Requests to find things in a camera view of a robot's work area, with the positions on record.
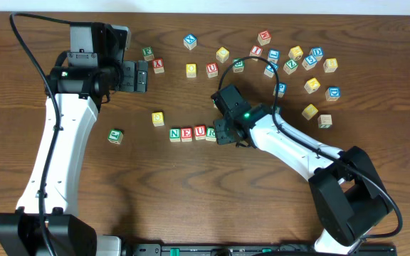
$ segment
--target wooden tabletop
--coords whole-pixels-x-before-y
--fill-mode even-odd
[[[308,183],[275,157],[257,149],[218,146],[213,142],[171,143],[170,127],[212,125],[220,117],[210,99],[219,77],[208,78],[205,65],[224,46],[230,58],[249,54],[257,34],[268,29],[263,46],[281,51],[282,65],[293,46],[308,53],[320,46],[339,68],[324,73],[323,59],[292,75],[280,101],[282,116],[321,142],[349,149],[359,146],[371,157],[388,192],[398,203],[404,229],[392,242],[399,255],[410,255],[410,17],[195,15],[195,14],[45,14],[71,21],[101,21],[128,26],[132,32],[125,59],[141,60],[152,46],[163,58],[164,74],[149,69],[146,94],[117,92],[103,105],[90,134],[78,194],[79,218],[98,234],[124,235],[137,241],[165,243],[313,242],[322,231]],[[21,35],[46,73],[57,55],[69,49],[69,28],[17,18]],[[188,33],[198,38],[193,50],[183,46]],[[197,78],[186,78],[185,65],[196,63]],[[246,61],[243,73],[230,72],[252,104],[270,104],[275,78],[263,74],[262,62]],[[311,95],[303,85],[316,77],[321,87]],[[341,88],[337,102],[325,101],[330,86]],[[45,120],[43,85],[16,41],[9,13],[0,13],[0,213],[13,212],[31,175]],[[333,127],[318,129],[307,121],[310,103],[331,114]],[[151,113],[164,112],[166,124],[153,127]],[[113,128],[125,131],[122,144],[107,141]],[[373,229],[389,232],[394,214]],[[0,255],[4,251],[0,246]]]

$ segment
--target white background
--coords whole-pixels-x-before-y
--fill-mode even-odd
[[[0,11],[410,15],[410,0],[0,0]]]

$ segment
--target white wall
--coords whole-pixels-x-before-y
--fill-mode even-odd
[[[0,0],[0,11],[410,15],[410,0]]]

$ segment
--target wood grain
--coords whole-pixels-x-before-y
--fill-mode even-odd
[[[257,32],[273,39],[263,46],[281,51],[281,63],[296,45],[309,52],[321,46],[340,67],[325,74],[299,67],[280,72],[288,90],[280,101],[283,117],[326,144],[357,145],[371,156],[379,175],[404,215],[404,229],[393,242],[410,255],[410,17],[194,15],[194,14],[47,14],[72,21],[102,21],[129,26],[132,42],[126,59],[142,59],[152,46],[163,58],[165,74],[149,71],[144,95],[118,92],[102,107],[83,162],[79,188],[80,219],[99,234],[165,243],[269,243],[315,240],[322,230],[308,184],[284,163],[255,149],[211,142],[173,144],[172,126],[212,125],[219,113],[210,95],[219,77],[207,78],[205,65],[225,46],[232,58],[249,54]],[[69,45],[67,26],[18,18],[22,36],[48,72]],[[187,50],[183,37],[193,33],[198,46]],[[197,78],[186,78],[185,64],[196,63]],[[229,65],[219,63],[222,74]],[[271,103],[274,79],[264,64],[248,61],[243,73],[229,73],[252,103]],[[308,95],[306,80],[322,84]],[[329,86],[342,96],[326,102]],[[9,14],[0,13],[0,212],[14,210],[28,182],[43,132],[45,95],[36,70],[16,41]],[[332,114],[334,126],[318,129],[301,112],[313,103]],[[153,127],[150,113],[163,110],[165,127]],[[126,131],[122,145],[107,142],[114,127]],[[373,232],[390,231],[391,214]],[[4,251],[0,246],[0,255]]]

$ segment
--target green block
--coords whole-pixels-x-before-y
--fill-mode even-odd
[[[115,143],[115,144],[121,144],[122,137],[123,137],[123,135],[122,135],[121,131],[112,129],[112,130],[110,130],[110,133],[108,134],[107,139],[108,139],[109,142],[112,142],[112,143]]]
[[[153,49],[151,47],[146,47],[142,49],[143,56],[148,56],[153,54]]]
[[[176,249],[176,248],[170,249],[170,256],[179,256],[179,249]]]
[[[206,137],[205,140],[210,141],[210,142],[215,142],[216,141],[216,135],[213,127],[208,127],[206,128]]]
[[[290,69],[294,69],[295,67],[298,66],[298,64],[294,60],[288,60],[285,63]]]
[[[240,59],[239,58],[233,59],[234,62],[236,62],[238,60],[240,60]],[[244,66],[245,66],[244,60],[238,61],[238,63],[234,65],[235,68],[244,68]]]
[[[180,129],[170,129],[169,137],[171,142],[180,142]]]

